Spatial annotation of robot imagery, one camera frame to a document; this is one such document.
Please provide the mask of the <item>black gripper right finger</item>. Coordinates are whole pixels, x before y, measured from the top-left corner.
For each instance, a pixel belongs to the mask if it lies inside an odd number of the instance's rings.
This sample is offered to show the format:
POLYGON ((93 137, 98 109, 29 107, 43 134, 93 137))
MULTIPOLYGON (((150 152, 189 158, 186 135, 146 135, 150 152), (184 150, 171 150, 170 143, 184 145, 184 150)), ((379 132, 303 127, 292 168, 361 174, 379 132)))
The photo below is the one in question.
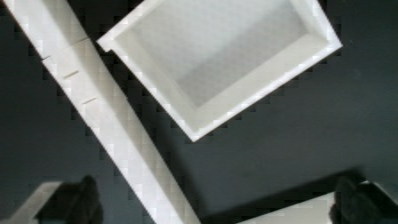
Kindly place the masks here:
POLYGON ((333 224, 398 224, 398 203, 374 182, 340 178, 329 217, 333 224))

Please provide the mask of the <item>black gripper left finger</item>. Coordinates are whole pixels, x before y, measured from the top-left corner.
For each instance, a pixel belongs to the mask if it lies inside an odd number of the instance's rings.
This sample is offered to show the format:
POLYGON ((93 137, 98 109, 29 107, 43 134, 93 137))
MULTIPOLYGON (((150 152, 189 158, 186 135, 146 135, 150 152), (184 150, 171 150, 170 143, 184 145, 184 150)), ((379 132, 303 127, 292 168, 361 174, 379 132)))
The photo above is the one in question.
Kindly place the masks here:
POLYGON ((63 183, 36 215, 40 224, 104 224, 97 180, 63 183))

